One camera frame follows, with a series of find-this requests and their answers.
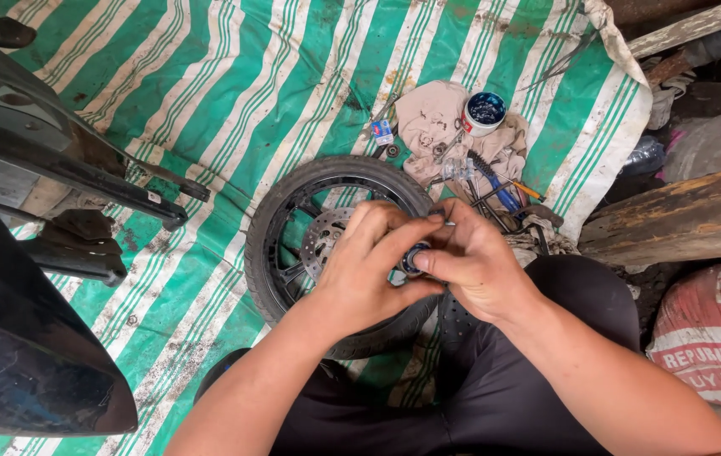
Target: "green and white striped tarp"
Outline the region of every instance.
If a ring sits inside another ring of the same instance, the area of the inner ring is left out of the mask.
[[[358,133],[392,92],[450,79],[501,94],[531,124],[525,180],[576,239],[647,123],[650,93],[599,38],[564,75],[518,90],[593,28],[569,2],[0,0],[0,16],[39,32],[15,60],[121,147],[213,191],[202,203],[131,171],[128,179],[185,206],[189,223],[167,233],[153,218],[110,208],[125,283],[51,277],[129,380],[138,431],[0,437],[0,454],[160,454],[206,370],[268,329],[243,276],[257,203],[308,160],[370,153]],[[325,204],[358,197],[335,193]],[[389,385],[380,402],[430,400],[434,322],[413,353],[355,361],[352,374]]]

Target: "black pants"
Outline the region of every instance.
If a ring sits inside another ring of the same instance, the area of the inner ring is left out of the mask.
[[[554,255],[526,270],[546,297],[639,351],[636,306],[626,284],[605,266]],[[452,352],[443,352],[437,376],[455,394],[438,407],[372,407],[347,382],[317,368],[288,412],[272,454],[607,453],[495,326],[476,323]]]

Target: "screwdriver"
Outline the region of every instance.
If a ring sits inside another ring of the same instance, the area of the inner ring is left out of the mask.
[[[522,183],[518,183],[518,182],[510,179],[510,178],[506,177],[504,174],[501,174],[501,173],[499,173],[499,172],[496,171],[496,170],[493,170],[493,172],[496,173],[496,174],[498,174],[498,177],[500,177],[500,178],[502,178],[502,179],[505,179],[506,181],[512,183],[512,184],[515,185],[516,187],[518,187],[518,188],[520,188],[521,190],[523,190],[524,193],[526,193],[527,195],[529,195],[529,196],[537,199],[537,200],[540,201],[541,203],[543,203],[544,201],[546,201],[546,196],[541,195],[540,193],[532,190],[531,188],[527,187],[526,185],[523,185]]]

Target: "hand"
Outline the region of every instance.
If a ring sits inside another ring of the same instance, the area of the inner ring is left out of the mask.
[[[461,305],[479,320],[496,324],[529,299],[543,298],[512,249],[487,219],[459,198],[434,205],[455,226],[428,237],[433,249],[414,256],[417,268],[449,282]]]
[[[335,342],[395,316],[417,299],[442,293],[428,279],[394,286],[388,276],[406,251],[444,226],[441,215],[408,215],[385,201],[363,201],[347,223],[318,279],[318,285],[295,307],[314,310],[320,327]]]

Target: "forearm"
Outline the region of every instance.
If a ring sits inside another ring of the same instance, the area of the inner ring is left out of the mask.
[[[209,388],[167,455],[268,454],[288,410],[337,340],[315,325],[306,299]]]
[[[615,455],[721,453],[721,420],[689,386],[537,298],[494,323]]]

